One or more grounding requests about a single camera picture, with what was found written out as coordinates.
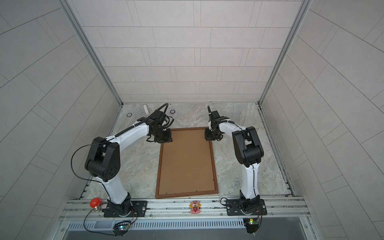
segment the wall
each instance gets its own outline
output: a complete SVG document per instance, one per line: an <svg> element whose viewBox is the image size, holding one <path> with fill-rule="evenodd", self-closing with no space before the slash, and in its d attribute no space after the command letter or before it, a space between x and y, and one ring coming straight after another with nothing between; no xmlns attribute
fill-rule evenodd
<svg viewBox="0 0 384 240"><path fill-rule="evenodd" d="M1 1L0 239L42 239L118 109L57 1Z"/></svg>
<svg viewBox="0 0 384 240"><path fill-rule="evenodd" d="M322 239L384 237L383 15L314 0L262 104Z"/></svg>
<svg viewBox="0 0 384 240"><path fill-rule="evenodd" d="M301 4L68 2L123 102L258 101Z"/></svg>

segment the pink figurine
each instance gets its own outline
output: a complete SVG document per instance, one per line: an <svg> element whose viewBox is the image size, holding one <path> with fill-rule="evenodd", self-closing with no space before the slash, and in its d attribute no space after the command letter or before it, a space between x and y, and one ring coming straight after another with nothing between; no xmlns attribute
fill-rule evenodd
<svg viewBox="0 0 384 240"><path fill-rule="evenodd" d="M189 205L189 207L192 208L191 209L191 213L192 214L199 214L199 213L201 213L201 211L200 211L201 204L200 204L199 201L191 202L191 205Z"/></svg>

